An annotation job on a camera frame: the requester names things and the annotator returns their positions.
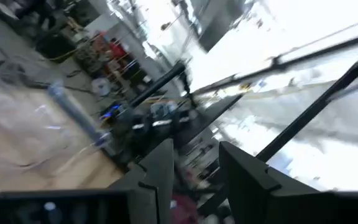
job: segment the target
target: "clear plastic sheet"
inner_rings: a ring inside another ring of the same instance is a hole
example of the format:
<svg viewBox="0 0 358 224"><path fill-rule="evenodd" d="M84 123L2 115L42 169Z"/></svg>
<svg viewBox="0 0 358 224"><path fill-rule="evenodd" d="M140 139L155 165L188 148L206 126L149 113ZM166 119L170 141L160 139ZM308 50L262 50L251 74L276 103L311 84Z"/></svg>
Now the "clear plastic sheet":
<svg viewBox="0 0 358 224"><path fill-rule="evenodd" d="M29 88L17 64L0 66L0 184L31 169L54 177L96 152L94 138L62 110L49 89Z"/></svg>

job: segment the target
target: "black metal bar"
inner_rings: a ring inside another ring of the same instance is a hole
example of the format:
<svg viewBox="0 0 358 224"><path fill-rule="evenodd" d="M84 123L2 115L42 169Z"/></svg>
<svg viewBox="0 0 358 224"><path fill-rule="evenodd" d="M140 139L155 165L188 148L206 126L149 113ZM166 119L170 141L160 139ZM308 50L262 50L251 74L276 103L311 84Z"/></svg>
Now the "black metal bar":
<svg viewBox="0 0 358 224"><path fill-rule="evenodd" d="M232 76L227 77L223 80L220 80L220 81L210 84L208 86L202 87L202 88L194 91L193 94L194 95L202 95L205 93L209 93L211 91L216 91L216 90L220 90L222 88L227 88L227 87L230 87L233 85L238 85L238 84L244 83L246 81L250 82L252 80L257 80L257 79L267 76L269 73L282 71L282 70L287 69L288 67L298 65L301 63L305 63L306 61L314 59L314 58L324 57L329 54L333 54L335 52L344 50L346 48L353 47L355 45L358 45L358 37L355 39L351 39L351 40L345 41L343 43L334 45L332 47L328 47L326 49L319 50L317 52L313 52L311 54L287 61L287 62L273 63L269 68L265 68L265 69L262 69L262 70L259 70L256 72L252 72L248 75L244 75L239 78L236 78L236 75L232 75Z"/></svg>
<svg viewBox="0 0 358 224"><path fill-rule="evenodd" d="M290 53L296 52L297 50L300 50L300 49L302 49L302 48L304 48L304 47L308 47L308 46L310 46L310 45L312 45L312 44L315 44L315 43L317 43L317 42L320 42L320 41L322 41L322 40L326 40L327 38L330 38L330 37L333 37L333 36L335 36L335 35L338 35L338 34L340 34L341 32L348 31L349 29L355 28L355 27L357 27L357 26L358 26L358 22L356 22L355 24L352 24L352 25L350 25L350 26L348 26L348 27L346 27L346 28L343 28L343 29L340 29L340 30L338 30L338 31L335 31L335 32L333 32L332 34L326 35L325 37L322 37L322 38L319 38L319 39L314 40L314 41L312 41L312 42L309 42L309 43L307 43L307 44L298 46L298 47L296 47L296 48L294 48L294 49L291 49L291 50L289 50L289 51L287 51L287 52L285 52L285 53L282 53L282 54L285 55L285 54L290 54Z"/></svg>
<svg viewBox="0 0 358 224"><path fill-rule="evenodd" d="M331 101L330 97L336 92L343 90L358 77L358 62L356 62L338 81L336 81L326 92L324 92L309 108L307 108L294 122L282 131L268 146L265 147L256 158L267 162L278 152L290 139L292 139L302 128L304 128L319 112L321 112ZM227 198L227 186L221 188L208 201L198 209L198 213L208 216L214 213Z"/></svg>
<svg viewBox="0 0 358 224"><path fill-rule="evenodd" d="M163 77L159 78L155 83L153 83L152 86L148 87L148 89L143 91L143 93L141 93L138 97L133 99L129 103L129 105L133 108L139 106L143 101L145 101L148 97L153 95L153 93L155 93L165 84L167 84L173 78L182 74L185 71L185 69L186 67L184 64L182 64L181 62L176 63L168 73L166 73Z"/></svg>
<svg viewBox="0 0 358 224"><path fill-rule="evenodd" d="M289 140L295 137L318 113L328 104L330 97L345 89L358 77L358 62L356 62L338 81L325 91L312 105L310 105L296 120L284 129L269 145L256 155L261 161L267 162Z"/></svg>
<svg viewBox="0 0 358 224"><path fill-rule="evenodd" d="M220 188L216 187L207 187L205 189L175 189L175 192L178 194L195 194L195 195L203 195L203 194L215 194L219 192Z"/></svg>
<svg viewBox="0 0 358 224"><path fill-rule="evenodd" d="M200 132L205 130L213 121L218 119L226 110L237 103L242 95L228 96L214 103L209 108L201 111L199 115L192 119L182 131L173 136L175 147L181 149L194 139Z"/></svg>
<svg viewBox="0 0 358 224"><path fill-rule="evenodd" d="M349 86L345 90L342 90L342 91L339 91L339 92L333 94L329 98L329 101L339 100L339 99L344 98L344 97L346 97L346 96L348 96L350 94L353 94L353 93L355 93L357 91L358 91L358 84Z"/></svg>

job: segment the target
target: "red object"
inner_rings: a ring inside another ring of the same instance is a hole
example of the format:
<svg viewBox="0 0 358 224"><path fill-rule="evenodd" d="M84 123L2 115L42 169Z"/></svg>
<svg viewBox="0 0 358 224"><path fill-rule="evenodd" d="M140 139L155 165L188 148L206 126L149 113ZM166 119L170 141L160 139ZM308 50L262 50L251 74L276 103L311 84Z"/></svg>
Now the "red object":
<svg viewBox="0 0 358 224"><path fill-rule="evenodd" d="M173 194L172 200L176 201L177 203L175 208L171 208L173 224L197 223L197 205L189 197Z"/></svg>
<svg viewBox="0 0 358 224"><path fill-rule="evenodd" d="M110 49L112 51L112 53L114 54L113 57L114 58L121 58L123 56L125 56L126 52L125 50L120 46L120 44L115 44L114 42L110 42Z"/></svg>

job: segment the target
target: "metal pole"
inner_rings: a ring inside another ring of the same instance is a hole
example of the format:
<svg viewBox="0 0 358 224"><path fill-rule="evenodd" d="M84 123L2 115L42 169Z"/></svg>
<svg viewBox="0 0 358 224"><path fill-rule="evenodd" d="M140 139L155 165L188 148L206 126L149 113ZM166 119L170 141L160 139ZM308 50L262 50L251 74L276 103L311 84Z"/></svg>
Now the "metal pole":
<svg viewBox="0 0 358 224"><path fill-rule="evenodd" d="M217 91L220 90L222 88L227 88L233 85L238 85L244 82L251 82L251 81L255 81L258 79L261 79L263 77L266 77L269 75L269 73L272 72L279 72L279 71L285 71L286 69L288 69L291 66L294 65L298 65L301 63L305 63L309 60L312 59L316 59L316 58L320 58L320 57L324 57L327 56L329 54L333 54L342 50L345 50L347 48L350 47L355 47L356 45L358 45L358 37L355 39L351 39L348 41L345 41L341 44L337 44L334 45L332 47L328 47L326 49L323 50L319 50L317 52L313 52L311 54L287 61L287 62L283 62L283 63L273 63L269 68L265 68L256 72L252 72L248 75L244 75L242 77L236 78L236 75L232 75L230 77L227 77L225 79L222 79L218 82L215 82L213 84L210 84L208 86L202 87L196 91L193 92L194 95L202 95L205 93L209 93L212 91ZM273 61L279 61L280 60L280 56L277 57L275 60Z"/></svg>
<svg viewBox="0 0 358 224"><path fill-rule="evenodd" d="M358 84L357 85L352 85L349 88L346 88L345 90L339 91L335 94L333 94L328 100L329 101L334 101L334 100L339 100L341 98L344 98L352 93L355 93L358 91Z"/></svg>
<svg viewBox="0 0 358 224"><path fill-rule="evenodd" d="M78 125L89 135L94 141L95 146L102 146L106 143L106 137L104 133L98 131L91 123L90 118L83 114L67 97L64 92L64 88L61 83L55 83L49 86L48 94L55 100L57 104L76 121ZM116 154L116 152L110 147L105 147L108 150L110 156Z"/></svg>
<svg viewBox="0 0 358 224"><path fill-rule="evenodd" d="M330 102L333 94L345 89L358 77L358 62L356 62L338 81L325 91L312 105L310 105L296 120L284 129L256 158L267 162L288 141L299 133L314 117L317 116Z"/></svg>
<svg viewBox="0 0 358 224"><path fill-rule="evenodd" d="M143 101L145 101L148 97L152 96L157 90L167 84L176 76L179 76L185 71L186 67L181 62L176 63L173 68L166 73L163 77L159 78L152 86L148 87L143 93L141 93L137 98L133 99L129 105L133 108L139 106Z"/></svg>

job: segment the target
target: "wooden surface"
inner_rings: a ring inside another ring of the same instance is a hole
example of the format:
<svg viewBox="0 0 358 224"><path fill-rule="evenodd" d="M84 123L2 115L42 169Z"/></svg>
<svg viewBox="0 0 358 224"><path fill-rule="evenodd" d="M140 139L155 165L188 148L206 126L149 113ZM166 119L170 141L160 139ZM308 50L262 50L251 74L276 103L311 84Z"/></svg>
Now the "wooden surface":
<svg viewBox="0 0 358 224"><path fill-rule="evenodd" d="M0 191L105 188L121 177L44 91L0 89Z"/></svg>

